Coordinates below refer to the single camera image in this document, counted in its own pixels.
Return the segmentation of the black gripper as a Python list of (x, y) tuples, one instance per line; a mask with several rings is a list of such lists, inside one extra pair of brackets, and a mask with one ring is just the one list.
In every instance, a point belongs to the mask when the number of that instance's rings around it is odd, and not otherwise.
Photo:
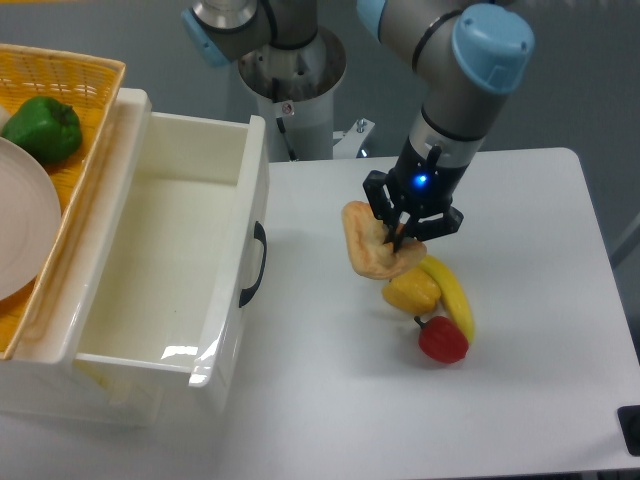
[(452, 206), (453, 193), (464, 174), (446, 167), (440, 145), (426, 154), (406, 141), (388, 172), (372, 170), (363, 182), (368, 203), (386, 229), (384, 244), (398, 252), (406, 240), (427, 240), (456, 233), (463, 214)]

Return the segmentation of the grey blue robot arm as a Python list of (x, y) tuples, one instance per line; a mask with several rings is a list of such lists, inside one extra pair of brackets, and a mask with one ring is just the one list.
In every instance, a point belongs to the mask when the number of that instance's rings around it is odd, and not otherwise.
[[(427, 85), (395, 166), (363, 183), (385, 240), (455, 233), (454, 191), (534, 51), (529, 25), (504, 1), (361, 1), (362, 24)], [(333, 94), (344, 77), (339, 39), (313, 1), (197, 1), (182, 22), (205, 61), (234, 63), (267, 123), (275, 161), (328, 158)]]

